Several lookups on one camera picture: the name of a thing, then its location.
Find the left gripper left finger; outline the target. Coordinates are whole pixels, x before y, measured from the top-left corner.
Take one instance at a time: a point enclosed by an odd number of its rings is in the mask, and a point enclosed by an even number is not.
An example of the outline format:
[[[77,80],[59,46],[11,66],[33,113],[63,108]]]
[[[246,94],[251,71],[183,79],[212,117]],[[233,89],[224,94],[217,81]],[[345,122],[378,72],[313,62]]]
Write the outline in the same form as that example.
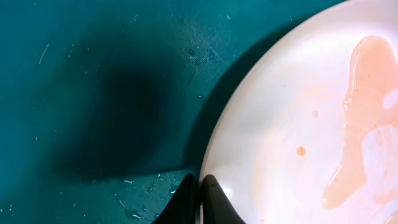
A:
[[[170,201],[152,224],[195,224],[198,200],[198,181],[187,174]]]

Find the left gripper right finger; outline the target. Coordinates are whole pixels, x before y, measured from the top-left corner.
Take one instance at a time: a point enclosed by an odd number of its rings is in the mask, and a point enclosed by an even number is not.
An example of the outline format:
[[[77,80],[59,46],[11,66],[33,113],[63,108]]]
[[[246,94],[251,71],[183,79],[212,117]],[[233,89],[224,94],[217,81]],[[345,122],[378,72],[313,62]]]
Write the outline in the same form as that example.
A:
[[[204,224],[245,224],[223,192],[215,176],[208,174],[201,185]]]

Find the white plate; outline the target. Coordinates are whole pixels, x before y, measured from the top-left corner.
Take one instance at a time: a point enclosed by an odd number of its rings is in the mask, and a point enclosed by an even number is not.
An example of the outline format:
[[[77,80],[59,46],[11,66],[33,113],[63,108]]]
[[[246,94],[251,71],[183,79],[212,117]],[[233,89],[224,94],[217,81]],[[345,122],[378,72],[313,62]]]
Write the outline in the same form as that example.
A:
[[[253,66],[201,168],[243,223],[397,222],[397,0],[346,1]]]

